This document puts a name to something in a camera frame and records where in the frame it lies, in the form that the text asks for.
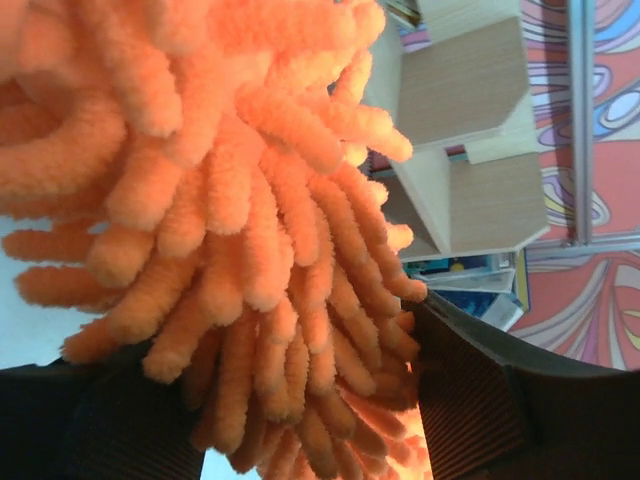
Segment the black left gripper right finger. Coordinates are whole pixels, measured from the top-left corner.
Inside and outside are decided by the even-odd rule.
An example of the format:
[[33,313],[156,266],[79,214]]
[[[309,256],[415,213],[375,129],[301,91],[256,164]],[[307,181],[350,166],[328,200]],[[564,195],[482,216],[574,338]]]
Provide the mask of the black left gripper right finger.
[[407,308],[434,478],[638,478],[638,371],[533,346],[434,293]]

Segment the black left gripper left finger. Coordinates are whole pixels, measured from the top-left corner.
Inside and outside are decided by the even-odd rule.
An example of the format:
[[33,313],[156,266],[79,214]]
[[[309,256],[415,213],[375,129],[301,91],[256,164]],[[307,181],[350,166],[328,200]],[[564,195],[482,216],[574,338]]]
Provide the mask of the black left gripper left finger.
[[146,378],[150,345],[95,365],[56,360],[1,372],[4,479],[197,479],[194,413],[177,383]]

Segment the orange chenille duster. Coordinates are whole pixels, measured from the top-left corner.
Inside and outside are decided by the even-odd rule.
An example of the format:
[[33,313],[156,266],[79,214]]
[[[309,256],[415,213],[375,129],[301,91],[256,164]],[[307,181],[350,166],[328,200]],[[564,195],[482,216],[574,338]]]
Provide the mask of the orange chenille duster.
[[192,440],[265,479],[427,479],[410,363],[425,284],[386,188],[412,153],[362,97],[374,1],[5,1],[1,247],[32,304],[94,319],[63,357],[151,344]]

